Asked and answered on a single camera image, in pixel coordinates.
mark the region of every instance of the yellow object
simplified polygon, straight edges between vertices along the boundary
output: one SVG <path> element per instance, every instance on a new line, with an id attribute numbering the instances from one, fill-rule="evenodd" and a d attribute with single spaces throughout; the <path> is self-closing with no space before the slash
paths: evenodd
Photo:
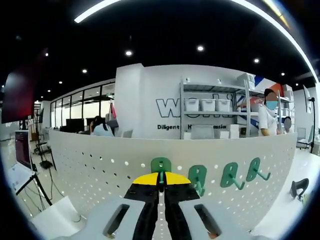
<path id="1" fill-rule="evenodd" d="M 185 176 L 172 173 L 172 172 L 165 172 L 166 177 L 166 184 L 167 185 L 173 185 L 173 184 L 190 184 L 190 180 L 186 178 Z"/>
<path id="2" fill-rule="evenodd" d="M 158 173 L 154 172 L 147 175 L 142 175 L 133 181 L 133 184 L 141 185 L 157 185 Z"/>

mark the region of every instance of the ceiling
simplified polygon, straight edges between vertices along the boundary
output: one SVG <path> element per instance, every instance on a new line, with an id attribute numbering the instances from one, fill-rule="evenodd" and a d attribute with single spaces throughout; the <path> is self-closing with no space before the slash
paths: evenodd
<path id="1" fill-rule="evenodd" d="M 43 100 L 53 100 L 75 89 L 115 78 L 117 67 L 135 63 L 145 67 L 218 66 L 260 75 L 294 88 L 295 77 L 309 72 L 296 49 L 275 27 L 228 0 L 122 0 L 79 24 L 73 21 L 98 2 L 8 3 L 10 24 L 4 27 L 7 34 L 0 45 L 4 53 L 0 84 L 5 84 L 11 71 L 45 48 L 48 57 L 37 83 L 35 100 L 41 100 L 41 96 Z M 203 45 L 205 51 L 197 52 L 197 45 Z M 132 50 L 133 55 L 127 57 L 126 50 Z M 254 64 L 254 58 L 259 58 L 260 63 Z M 87 69 L 87 73 L 82 73 L 82 69 Z M 314 79 L 300 80 L 297 88 L 302 84 L 311 87 Z"/>

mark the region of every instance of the white floor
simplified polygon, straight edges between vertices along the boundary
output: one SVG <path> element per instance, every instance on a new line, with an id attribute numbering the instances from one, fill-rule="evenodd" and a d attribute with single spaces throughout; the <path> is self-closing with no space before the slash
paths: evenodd
<path id="1" fill-rule="evenodd" d="M 4 159 L 4 167 L 5 169 L 8 169 L 16 162 L 14 141 L 1 142 L 0 146 L 2 159 Z M 50 154 L 47 154 L 46 157 L 51 161 Z M 83 228 L 85 221 L 80 220 L 78 222 L 80 218 L 74 208 L 70 206 L 68 198 L 65 197 L 62 199 L 63 196 L 58 190 L 62 194 L 64 193 L 63 184 L 60 182 L 54 168 L 51 168 L 52 179 L 57 187 L 52 185 L 49 171 L 42 170 L 39 166 L 41 158 L 38 155 L 32 155 L 32 160 L 38 165 L 38 169 L 40 170 L 38 177 L 49 198 L 52 197 L 52 203 L 58 203 L 48 209 L 49 205 L 43 197 L 39 196 L 37 187 L 33 182 L 16 197 L 17 202 L 25 215 L 30 219 L 33 218 L 32 222 L 39 228 L 38 230 L 45 239 L 72 235 Z M 297 149 L 289 175 L 278 198 L 268 214 L 251 233 L 253 235 L 262 235 L 275 240 L 280 239 L 302 214 L 304 209 L 304 206 L 300 201 L 292 199 L 289 195 L 291 182 L 308 178 L 309 187 L 306 193 L 310 193 L 316 186 L 319 171 L 320 157 L 310 154 L 307 151 Z"/>

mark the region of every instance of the face mask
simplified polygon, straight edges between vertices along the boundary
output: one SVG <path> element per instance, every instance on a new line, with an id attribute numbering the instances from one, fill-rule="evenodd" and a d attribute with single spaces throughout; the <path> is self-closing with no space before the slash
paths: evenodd
<path id="1" fill-rule="evenodd" d="M 266 101 L 265 104 L 268 109 L 275 110 L 278 105 L 278 101 Z"/>

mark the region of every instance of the floor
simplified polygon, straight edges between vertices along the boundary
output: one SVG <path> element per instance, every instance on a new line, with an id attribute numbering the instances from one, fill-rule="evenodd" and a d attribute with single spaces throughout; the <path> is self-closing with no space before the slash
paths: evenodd
<path id="1" fill-rule="evenodd" d="M 34 143 L 31 143 L 31 148 L 35 148 Z M 16 162 L 14 141 L 8 140 L 1 142 L 0 150 L 2 159 L 4 159 L 4 167 L 5 169 L 8 169 Z M 58 202 L 57 206 L 62 206 L 62 208 L 66 209 L 66 206 L 69 204 L 68 198 L 64 198 L 63 184 L 62 182 L 60 182 L 57 172 L 54 170 L 54 168 L 51 168 L 51 179 L 49 170 L 43 170 L 39 165 L 39 163 L 41 162 L 40 156 L 34 154 L 31 156 L 33 162 L 37 165 L 38 170 L 40 170 L 38 177 L 49 198 L 51 198 L 51 202 L 53 204 Z M 50 154 L 47 154 L 45 157 L 49 161 L 52 161 Z M 303 178 L 309 178 L 309 187 L 306 191 L 306 193 L 308 194 L 316 186 L 319 171 L 319 156 L 310 154 L 307 150 L 296 149 L 289 175 L 278 198 L 276 199 L 268 214 L 256 226 L 256 228 L 252 230 L 251 234 L 255 236 L 262 235 L 275 240 L 280 239 L 281 236 L 293 225 L 295 220 L 300 216 L 300 214 L 302 214 L 302 211 L 304 210 L 302 202 L 298 201 L 297 199 L 292 199 L 292 197 L 289 195 L 291 182 L 299 181 Z M 25 190 L 23 190 L 16 197 L 16 199 L 19 206 L 29 219 L 36 217 L 39 213 L 43 212 L 49 207 L 44 197 L 41 196 L 41 193 L 39 194 L 36 184 L 33 182 L 31 182 L 25 188 Z M 45 239 L 51 239 L 54 236 L 57 237 L 59 234 L 69 235 L 76 232 L 77 228 L 80 229 L 84 226 L 83 221 L 81 221 L 78 225 L 74 224 L 77 222 L 75 219 L 77 219 L 78 216 L 76 216 L 77 213 L 74 213 L 72 210 L 61 211 L 61 209 L 57 210 L 57 207 L 51 207 L 48 211 L 44 212 L 46 214 L 40 214 L 38 218 L 34 218 L 33 222 L 44 223 L 47 220 L 49 223 L 52 221 L 52 219 L 55 218 L 57 214 L 66 214 L 66 212 L 68 214 L 68 217 L 72 219 L 71 224 L 68 225 L 65 230 L 57 227 L 56 229 L 60 229 L 59 233 L 54 232 L 51 228 L 51 230 L 48 229 L 48 231 L 44 234 L 46 235 Z"/>

